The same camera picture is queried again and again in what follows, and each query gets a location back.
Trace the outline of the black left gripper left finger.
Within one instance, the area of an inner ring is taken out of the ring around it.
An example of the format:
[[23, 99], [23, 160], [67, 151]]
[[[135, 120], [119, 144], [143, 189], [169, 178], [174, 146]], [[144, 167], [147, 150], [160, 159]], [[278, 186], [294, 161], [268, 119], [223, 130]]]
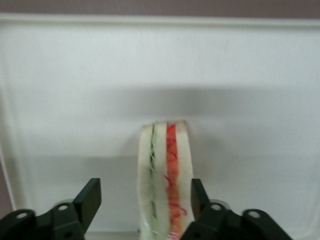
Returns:
[[18, 209], [0, 220], [2, 240], [84, 240], [102, 203], [101, 180], [92, 178], [71, 201], [41, 215]]

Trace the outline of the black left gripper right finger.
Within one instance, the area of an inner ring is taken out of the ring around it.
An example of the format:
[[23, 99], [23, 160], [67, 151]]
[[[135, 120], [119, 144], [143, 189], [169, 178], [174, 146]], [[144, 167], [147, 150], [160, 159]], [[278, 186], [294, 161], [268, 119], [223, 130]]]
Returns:
[[191, 180], [194, 216], [182, 240], [290, 240], [291, 237], [266, 212], [246, 209], [241, 215], [221, 201], [210, 200], [202, 181]]

